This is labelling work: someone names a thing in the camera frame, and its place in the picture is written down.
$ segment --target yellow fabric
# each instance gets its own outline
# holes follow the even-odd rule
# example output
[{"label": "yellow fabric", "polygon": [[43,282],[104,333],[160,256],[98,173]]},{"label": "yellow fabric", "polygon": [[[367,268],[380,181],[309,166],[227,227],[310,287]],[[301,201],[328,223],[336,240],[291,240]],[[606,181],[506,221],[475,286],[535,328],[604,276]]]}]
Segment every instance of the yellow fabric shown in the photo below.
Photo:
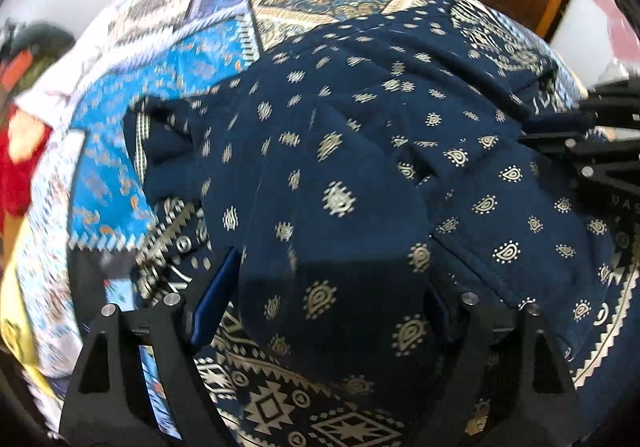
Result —
[{"label": "yellow fabric", "polygon": [[31,324],[24,308],[22,291],[15,273],[15,251],[24,246],[29,232],[29,224],[25,219],[15,240],[14,254],[6,265],[0,284],[0,334],[11,353],[28,371],[38,387],[46,395],[53,397],[53,391],[37,367],[38,356],[33,343]]}]

